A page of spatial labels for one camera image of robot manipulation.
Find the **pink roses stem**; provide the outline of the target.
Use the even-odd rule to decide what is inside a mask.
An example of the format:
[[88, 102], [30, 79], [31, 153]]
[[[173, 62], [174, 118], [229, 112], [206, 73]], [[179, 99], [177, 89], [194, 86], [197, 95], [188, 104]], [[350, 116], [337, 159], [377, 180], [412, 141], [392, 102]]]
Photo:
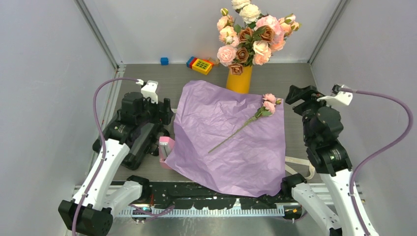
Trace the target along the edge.
[[234, 137], [237, 133], [239, 133], [243, 128], [248, 126], [249, 124], [259, 120], [263, 117], [270, 117], [274, 115], [276, 112], [276, 106], [282, 104], [282, 99], [275, 97], [272, 93], [266, 93], [263, 95], [262, 98], [262, 105], [257, 109], [255, 114], [250, 117], [247, 121], [244, 122], [244, 124], [237, 129], [234, 133], [232, 133], [228, 138], [220, 142], [218, 145], [216, 145], [214, 148], [212, 148], [208, 153], [213, 152], [215, 149], [219, 148], [222, 144], [230, 140], [232, 137]]
[[[284, 18], [286, 19], [287, 24], [296, 21], [296, 16], [294, 14], [290, 14]], [[261, 40], [273, 44], [278, 41], [279, 36], [283, 35], [283, 30], [278, 20], [279, 19], [271, 15], [263, 16], [256, 22], [254, 31], [260, 30]]]

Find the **peach rose stem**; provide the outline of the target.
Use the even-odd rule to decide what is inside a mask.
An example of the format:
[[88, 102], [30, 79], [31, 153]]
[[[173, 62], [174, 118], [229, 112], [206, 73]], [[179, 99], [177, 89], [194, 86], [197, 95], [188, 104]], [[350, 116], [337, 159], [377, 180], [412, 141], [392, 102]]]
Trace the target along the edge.
[[301, 24], [296, 21], [292, 21], [290, 24], [287, 24], [285, 18], [280, 18], [278, 21], [283, 30], [283, 35], [278, 37], [277, 42], [270, 44], [270, 48], [273, 53], [282, 50], [285, 46], [286, 40], [294, 31], [298, 31], [301, 26]]
[[252, 61], [253, 64], [263, 65], [269, 62], [272, 52], [269, 44], [266, 41], [255, 41], [252, 48], [255, 53]]

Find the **beige ribbon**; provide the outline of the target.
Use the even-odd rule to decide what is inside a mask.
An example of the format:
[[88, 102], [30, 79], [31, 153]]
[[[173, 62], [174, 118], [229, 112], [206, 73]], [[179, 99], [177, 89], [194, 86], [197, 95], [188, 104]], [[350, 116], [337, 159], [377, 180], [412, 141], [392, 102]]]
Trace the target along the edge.
[[315, 176], [316, 169], [308, 159], [285, 156], [285, 171], [286, 172], [288, 172], [291, 175], [298, 174], [299, 172], [292, 168], [292, 166], [295, 166], [295, 165], [297, 167], [301, 167], [301, 166], [303, 166], [304, 168], [308, 167], [308, 176], [304, 177], [306, 180], [311, 180]]

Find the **purple wrapping paper sheet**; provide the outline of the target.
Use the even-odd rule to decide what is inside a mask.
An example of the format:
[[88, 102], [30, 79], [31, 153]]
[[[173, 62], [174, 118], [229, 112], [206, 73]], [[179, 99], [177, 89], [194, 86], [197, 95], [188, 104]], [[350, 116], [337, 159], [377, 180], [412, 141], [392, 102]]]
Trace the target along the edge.
[[166, 164], [211, 190], [231, 195], [276, 195], [285, 176], [284, 105], [254, 122], [263, 97], [239, 94], [206, 81], [187, 83]]

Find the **brown roses stem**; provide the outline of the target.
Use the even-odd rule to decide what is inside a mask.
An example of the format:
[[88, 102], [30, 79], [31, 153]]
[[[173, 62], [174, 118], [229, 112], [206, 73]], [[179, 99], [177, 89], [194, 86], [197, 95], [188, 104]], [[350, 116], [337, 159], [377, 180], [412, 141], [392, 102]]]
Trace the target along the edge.
[[260, 33], [260, 30], [254, 31], [251, 28], [245, 28], [239, 32], [239, 44], [237, 45], [236, 56], [231, 65], [240, 64], [243, 67], [254, 65], [252, 61], [255, 53], [252, 46], [255, 41], [261, 40]]

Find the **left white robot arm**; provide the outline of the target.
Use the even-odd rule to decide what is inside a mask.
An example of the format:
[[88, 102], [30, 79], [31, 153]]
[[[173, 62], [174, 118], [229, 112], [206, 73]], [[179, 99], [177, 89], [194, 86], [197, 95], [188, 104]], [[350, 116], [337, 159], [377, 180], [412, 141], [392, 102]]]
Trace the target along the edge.
[[147, 154], [157, 156], [157, 136], [167, 134], [173, 111], [170, 99], [155, 102], [140, 92], [126, 93], [121, 107], [92, 148], [97, 160], [86, 180], [72, 197], [58, 208], [65, 226], [73, 233], [105, 236], [113, 219], [130, 203], [146, 203], [151, 196], [149, 180], [132, 175], [114, 193], [108, 194], [120, 166], [139, 168]]

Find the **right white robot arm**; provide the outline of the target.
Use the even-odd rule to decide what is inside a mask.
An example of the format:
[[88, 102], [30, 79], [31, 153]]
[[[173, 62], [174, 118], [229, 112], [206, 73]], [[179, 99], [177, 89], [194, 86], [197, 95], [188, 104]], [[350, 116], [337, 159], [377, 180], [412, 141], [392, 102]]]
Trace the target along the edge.
[[297, 201], [319, 225], [327, 236], [376, 236], [378, 235], [366, 214], [354, 183], [352, 163], [346, 149], [338, 140], [343, 131], [340, 113], [336, 105], [348, 106], [351, 93], [333, 87], [332, 95], [325, 96], [314, 86], [299, 88], [291, 85], [285, 102], [289, 105], [301, 100], [293, 111], [302, 117], [303, 140], [308, 160], [325, 184], [335, 211], [313, 191], [301, 174], [284, 177], [281, 197]]

